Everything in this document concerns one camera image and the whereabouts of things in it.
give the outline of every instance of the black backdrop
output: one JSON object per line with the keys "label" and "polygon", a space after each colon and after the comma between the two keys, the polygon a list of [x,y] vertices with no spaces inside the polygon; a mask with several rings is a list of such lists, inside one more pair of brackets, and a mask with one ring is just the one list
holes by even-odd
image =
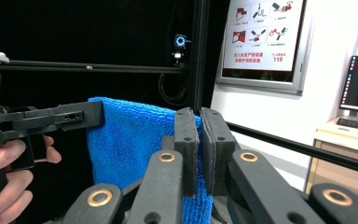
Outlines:
{"label": "black backdrop", "polygon": [[[229,1],[212,1],[203,80],[202,106],[212,101],[217,61]],[[0,1],[0,52],[19,61],[97,63],[172,67],[173,38],[191,40],[191,0]],[[185,62],[191,44],[187,45]],[[92,96],[159,105],[159,74],[77,73],[0,70],[0,105],[54,107]],[[165,90],[175,94],[186,75],[167,75]],[[29,189],[34,199],[18,223],[41,223],[61,216],[92,185],[84,130],[52,133],[60,164],[37,164]]]}

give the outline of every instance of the microfiber towel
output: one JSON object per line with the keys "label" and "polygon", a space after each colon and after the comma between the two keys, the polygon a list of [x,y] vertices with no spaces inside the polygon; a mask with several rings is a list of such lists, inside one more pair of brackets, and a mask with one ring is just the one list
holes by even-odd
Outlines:
{"label": "microfiber towel", "polygon": [[[153,153],[161,149],[163,136],[173,136],[175,111],[154,105],[115,100],[107,97],[89,98],[102,101],[105,124],[87,129],[89,156],[94,184],[113,184],[121,189],[144,176]],[[195,117],[201,137],[201,119]],[[207,195],[200,173],[197,194],[183,199],[183,223],[211,223],[213,199]]]}

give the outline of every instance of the white wall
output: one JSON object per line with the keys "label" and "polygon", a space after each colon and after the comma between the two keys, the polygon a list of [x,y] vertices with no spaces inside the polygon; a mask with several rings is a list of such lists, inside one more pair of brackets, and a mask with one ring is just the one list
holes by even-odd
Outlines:
{"label": "white wall", "polygon": [[[358,0],[309,0],[314,21],[302,96],[215,85],[211,108],[226,121],[312,145],[318,126],[337,115],[341,83],[349,58],[358,54]],[[310,157],[235,134],[242,145],[309,168]],[[297,189],[306,176],[277,170]]]}

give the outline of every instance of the desk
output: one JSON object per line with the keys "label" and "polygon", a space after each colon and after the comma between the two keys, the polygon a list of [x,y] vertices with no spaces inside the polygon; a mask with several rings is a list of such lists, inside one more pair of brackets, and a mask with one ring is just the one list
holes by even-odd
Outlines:
{"label": "desk", "polygon": [[[314,146],[358,159],[358,129],[336,125],[338,118],[318,128]],[[314,184],[335,183],[358,194],[358,172],[333,163],[312,158],[306,192]]]}

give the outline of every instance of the finger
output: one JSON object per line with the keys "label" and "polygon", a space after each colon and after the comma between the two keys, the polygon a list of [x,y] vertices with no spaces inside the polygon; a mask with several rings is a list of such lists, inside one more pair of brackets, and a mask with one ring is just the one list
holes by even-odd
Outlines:
{"label": "finger", "polygon": [[31,183],[33,175],[28,170],[13,172],[7,174],[7,185],[0,193],[0,215],[6,211],[10,206],[16,204],[13,209],[9,210],[9,217],[19,216],[21,208],[29,203],[28,193],[23,194],[26,187]]}
{"label": "finger", "polygon": [[25,150],[25,144],[21,140],[8,141],[0,147],[0,169],[8,166],[16,160]]}
{"label": "finger", "polygon": [[46,147],[51,147],[54,144],[54,139],[50,136],[45,135]]}
{"label": "finger", "polygon": [[19,199],[0,215],[0,223],[9,223],[16,219],[31,202],[32,198],[31,191],[24,191]]}
{"label": "finger", "polygon": [[48,161],[52,163],[58,163],[62,159],[61,154],[55,149],[55,147],[48,147],[46,149],[46,158],[41,160],[35,160],[36,162]]}

